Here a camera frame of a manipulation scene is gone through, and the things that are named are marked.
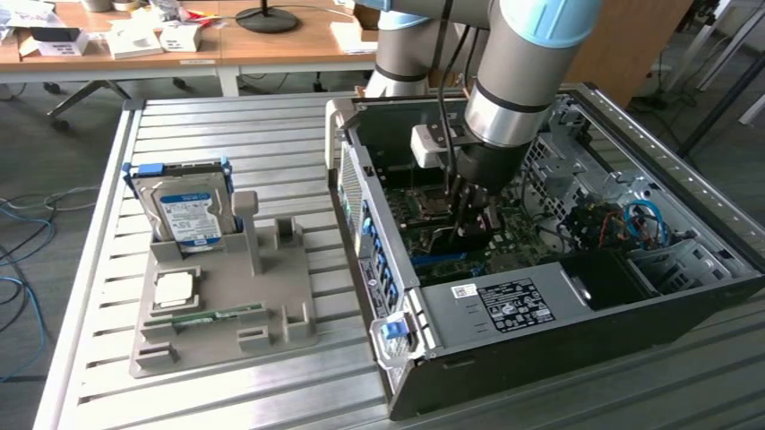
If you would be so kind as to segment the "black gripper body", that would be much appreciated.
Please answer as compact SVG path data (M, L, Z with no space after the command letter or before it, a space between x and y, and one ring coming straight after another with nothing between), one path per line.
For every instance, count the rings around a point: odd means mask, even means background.
M530 142L513 147L487 143L462 146L457 156L457 189L477 186L489 195L497 195L515 177L530 146Z

